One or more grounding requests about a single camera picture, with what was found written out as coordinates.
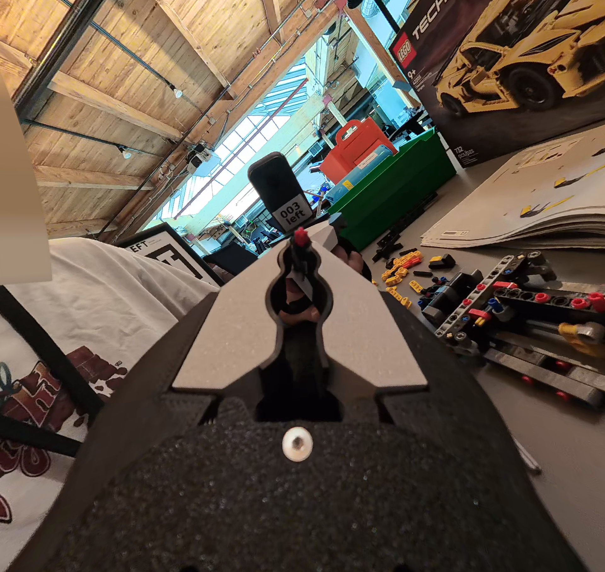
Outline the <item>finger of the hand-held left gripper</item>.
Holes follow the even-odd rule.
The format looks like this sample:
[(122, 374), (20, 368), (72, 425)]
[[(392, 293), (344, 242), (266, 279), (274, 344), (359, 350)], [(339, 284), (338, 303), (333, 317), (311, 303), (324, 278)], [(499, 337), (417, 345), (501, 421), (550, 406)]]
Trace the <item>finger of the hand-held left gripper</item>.
[(307, 235), (315, 249), (331, 252), (338, 244), (337, 232), (329, 223), (317, 223), (307, 228)]
[(298, 301), (303, 297), (313, 300), (313, 287), (305, 274), (298, 271), (289, 273), (289, 301)]

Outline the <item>person's left hand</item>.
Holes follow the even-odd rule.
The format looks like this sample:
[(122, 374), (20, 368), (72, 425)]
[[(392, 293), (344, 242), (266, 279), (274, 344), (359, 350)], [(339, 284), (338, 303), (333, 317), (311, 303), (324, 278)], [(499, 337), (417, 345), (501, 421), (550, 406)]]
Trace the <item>person's left hand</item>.
[(362, 275), (367, 281), (373, 282), (372, 272), (359, 252), (355, 250), (349, 252), (347, 254), (346, 263), (354, 271)]

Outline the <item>black office chair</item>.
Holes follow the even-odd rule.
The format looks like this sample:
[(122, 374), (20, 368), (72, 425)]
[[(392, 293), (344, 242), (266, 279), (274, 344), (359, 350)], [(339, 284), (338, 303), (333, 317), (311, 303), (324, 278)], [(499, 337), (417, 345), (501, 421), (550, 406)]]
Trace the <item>black office chair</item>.
[(251, 266), (258, 255), (238, 241), (232, 241), (203, 259), (216, 273), (221, 271), (235, 277)]

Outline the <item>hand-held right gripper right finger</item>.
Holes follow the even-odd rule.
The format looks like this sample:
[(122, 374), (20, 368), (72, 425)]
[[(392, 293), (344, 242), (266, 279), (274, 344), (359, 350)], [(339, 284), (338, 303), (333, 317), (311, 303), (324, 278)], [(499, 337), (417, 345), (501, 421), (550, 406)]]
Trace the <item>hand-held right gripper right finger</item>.
[(420, 394), (428, 380), (380, 291), (321, 244), (309, 252), (327, 390), (344, 422), (378, 422), (386, 396)]

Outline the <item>green plastic bin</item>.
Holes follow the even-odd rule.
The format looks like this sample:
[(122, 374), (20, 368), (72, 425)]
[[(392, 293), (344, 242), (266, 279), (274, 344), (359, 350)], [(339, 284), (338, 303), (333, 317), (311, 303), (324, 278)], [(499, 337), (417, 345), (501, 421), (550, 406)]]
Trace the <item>green plastic bin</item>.
[(456, 175), (435, 128), (401, 146), (353, 186), (329, 214), (346, 222), (341, 234), (364, 249)]

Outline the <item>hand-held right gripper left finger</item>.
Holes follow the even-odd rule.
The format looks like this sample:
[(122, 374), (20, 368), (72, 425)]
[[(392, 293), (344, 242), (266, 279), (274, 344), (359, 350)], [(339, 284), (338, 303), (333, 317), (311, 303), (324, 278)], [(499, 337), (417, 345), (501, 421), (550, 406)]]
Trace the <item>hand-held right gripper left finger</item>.
[(218, 293), (172, 383), (173, 391), (201, 407), (194, 422), (225, 397), (240, 399), (255, 419), (293, 416), (292, 370), (283, 352), (286, 328), (271, 300), (288, 248), (288, 242), (278, 244)]

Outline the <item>black steel ceiling beam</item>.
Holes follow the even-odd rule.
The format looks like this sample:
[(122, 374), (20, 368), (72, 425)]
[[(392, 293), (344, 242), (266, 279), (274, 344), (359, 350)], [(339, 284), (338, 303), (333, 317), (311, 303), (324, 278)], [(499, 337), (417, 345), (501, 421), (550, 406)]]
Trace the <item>black steel ceiling beam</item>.
[(13, 107), (20, 123), (28, 118), (104, 2), (105, 0), (75, 0), (68, 9), (43, 47), (34, 67), (27, 72), (12, 96)]

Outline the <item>grey lego axle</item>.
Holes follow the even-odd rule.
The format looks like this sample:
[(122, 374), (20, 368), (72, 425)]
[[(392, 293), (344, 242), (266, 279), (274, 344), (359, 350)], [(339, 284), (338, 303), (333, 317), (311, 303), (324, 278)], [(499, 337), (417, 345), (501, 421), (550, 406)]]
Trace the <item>grey lego axle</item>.
[(516, 438), (513, 437), (512, 439), (517, 448), (518, 454), (520, 455), (521, 460), (525, 465), (526, 470), (532, 475), (541, 475), (542, 468), (536, 461), (536, 459), (525, 449), (525, 447), (521, 445), (521, 443)]

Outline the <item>framed black white marker sign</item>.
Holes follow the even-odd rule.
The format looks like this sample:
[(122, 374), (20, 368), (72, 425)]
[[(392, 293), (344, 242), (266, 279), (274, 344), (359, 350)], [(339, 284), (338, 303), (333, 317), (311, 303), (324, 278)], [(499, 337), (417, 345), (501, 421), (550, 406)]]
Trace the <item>framed black white marker sign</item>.
[(115, 246), (179, 269), (208, 284), (224, 286), (224, 280), (166, 222), (122, 238)]

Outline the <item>light blue wrapped package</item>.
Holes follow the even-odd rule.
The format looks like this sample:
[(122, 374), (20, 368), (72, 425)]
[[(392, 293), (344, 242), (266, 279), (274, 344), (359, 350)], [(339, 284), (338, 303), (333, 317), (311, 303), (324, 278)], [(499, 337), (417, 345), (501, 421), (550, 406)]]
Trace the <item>light blue wrapped package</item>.
[(393, 152), (385, 145), (379, 145), (374, 151), (367, 154), (352, 170), (342, 179), (335, 183), (334, 187), (326, 194), (330, 205), (335, 205), (341, 198), (368, 176), (382, 162), (392, 158)]

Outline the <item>pile of yellow lego pieces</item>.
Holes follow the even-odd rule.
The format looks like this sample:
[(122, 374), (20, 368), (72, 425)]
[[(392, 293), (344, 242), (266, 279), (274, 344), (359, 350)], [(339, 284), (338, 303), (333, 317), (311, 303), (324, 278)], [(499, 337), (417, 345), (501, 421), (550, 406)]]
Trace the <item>pile of yellow lego pieces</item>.
[(409, 298), (404, 297), (400, 293), (398, 293), (397, 285), (403, 281), (403, 279), (408, 275), (409, 270), (414, 266), (407, 267), (402, 264), (405, 263), (408, 258), (420, 255), (423, 258), (423, 254), (420, 251), (415, 254), (409, 254), (404, 257), (398, 257), (393, 260), (392, 266), (382, 274), (382, 281), (386, 286), (386, 292), (407, 309), (410, 308), (412, 302), (409, 300)]

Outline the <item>white cloth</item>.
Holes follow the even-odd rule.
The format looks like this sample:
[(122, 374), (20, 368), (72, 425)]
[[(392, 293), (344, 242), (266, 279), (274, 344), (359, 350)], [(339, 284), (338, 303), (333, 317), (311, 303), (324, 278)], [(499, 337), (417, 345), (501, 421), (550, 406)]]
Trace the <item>white cloth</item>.
[[(7, 290), (103, 401), (140, 358), (218, 288), (178, 268), (86, 238), (49, 243), (52, 280)], [(88, 416), (26, 339), (1, 319), (1, 416), (84, 441)], [(1, 571), (56, 500), (69, 456), (1, 440)]]

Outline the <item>white ceiling device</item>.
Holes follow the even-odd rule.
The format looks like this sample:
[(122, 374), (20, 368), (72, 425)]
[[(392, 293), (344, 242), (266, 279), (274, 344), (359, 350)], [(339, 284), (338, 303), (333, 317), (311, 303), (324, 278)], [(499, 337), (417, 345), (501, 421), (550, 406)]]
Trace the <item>white ceiling device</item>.
[(216, 166), (217, 157), (205, 143), (199, 143), (189, 150), (186, 160), (189, 174), (207, 177)]

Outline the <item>lego car chassis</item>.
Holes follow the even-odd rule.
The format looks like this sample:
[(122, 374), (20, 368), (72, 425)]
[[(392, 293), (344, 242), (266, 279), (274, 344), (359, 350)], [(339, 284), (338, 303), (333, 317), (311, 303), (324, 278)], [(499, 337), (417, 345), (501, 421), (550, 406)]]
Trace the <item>lego car chassis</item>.
[(604, 409), (604, 286), (563, 283), (539, 250), (491, 272), (432, 276), (418, 304), (435, 337), (540, 384), (564, 401)]

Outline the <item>white instruction booklet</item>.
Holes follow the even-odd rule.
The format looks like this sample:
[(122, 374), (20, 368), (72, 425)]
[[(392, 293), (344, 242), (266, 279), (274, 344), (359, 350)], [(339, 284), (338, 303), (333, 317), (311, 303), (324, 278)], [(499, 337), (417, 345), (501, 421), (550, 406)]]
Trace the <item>white instruction booklet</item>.
[(519, 152), (421, 245), (604, 249), (604, 125)]

